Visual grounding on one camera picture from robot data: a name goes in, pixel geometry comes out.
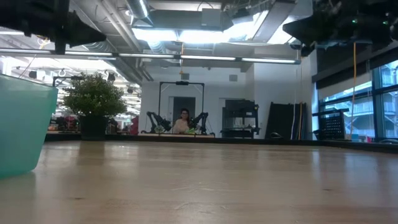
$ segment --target woman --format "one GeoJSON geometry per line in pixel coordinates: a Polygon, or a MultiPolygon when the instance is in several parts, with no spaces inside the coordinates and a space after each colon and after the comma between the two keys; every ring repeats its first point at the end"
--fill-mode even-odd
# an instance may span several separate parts
{"type": "Polygon", "coordinates": [[[175,121],[174,134],[185,134],[189,130],[189,110],[182,108],[180,119],[175,121]]]}

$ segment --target plant pot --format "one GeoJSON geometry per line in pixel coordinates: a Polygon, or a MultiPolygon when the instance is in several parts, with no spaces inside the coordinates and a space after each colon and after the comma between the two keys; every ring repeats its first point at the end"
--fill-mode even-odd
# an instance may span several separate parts
{"type": "Polygon", "coordinates": [[[79,116],[81,140],[104,141],[108,118],[103,116],[79,116]]]}

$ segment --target dark hair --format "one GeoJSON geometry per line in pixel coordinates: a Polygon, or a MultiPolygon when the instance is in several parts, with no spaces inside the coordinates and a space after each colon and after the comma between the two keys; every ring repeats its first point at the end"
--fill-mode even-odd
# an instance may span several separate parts
{"type": "Polygon", "coordinates": [[[188,119],[187,119],[187,121],[189,122],[189,119],[190,119],[190,117],[189,117],[189,110],[186,109],[186,108],[182,108],[180,114],[182,114],[182,112],[184,112],[184,111],[187,112],[187,114],[188,114],[188,119]]]}

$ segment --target teal plastic bowl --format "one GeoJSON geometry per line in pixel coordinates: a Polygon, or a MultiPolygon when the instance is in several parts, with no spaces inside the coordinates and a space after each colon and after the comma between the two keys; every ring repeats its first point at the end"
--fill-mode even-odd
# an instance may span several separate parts
{"type": "Polygon", "coordinates": [[[35,169],[58,89],[0,74],[0,178],[35,169]]]}

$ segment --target potted plant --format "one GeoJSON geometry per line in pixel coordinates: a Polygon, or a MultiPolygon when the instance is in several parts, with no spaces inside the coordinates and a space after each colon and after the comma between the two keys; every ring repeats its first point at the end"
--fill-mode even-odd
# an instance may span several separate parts
{"type": "Polygon", "coordinates": [[[109,117],[127,110],[122,99],[124,92],[99,73],[82,73],[70,83],[71,87],[63,89],[69,93],[63,98],[63,104],[79,116],[82,140],[104,140],[109,117]]]}

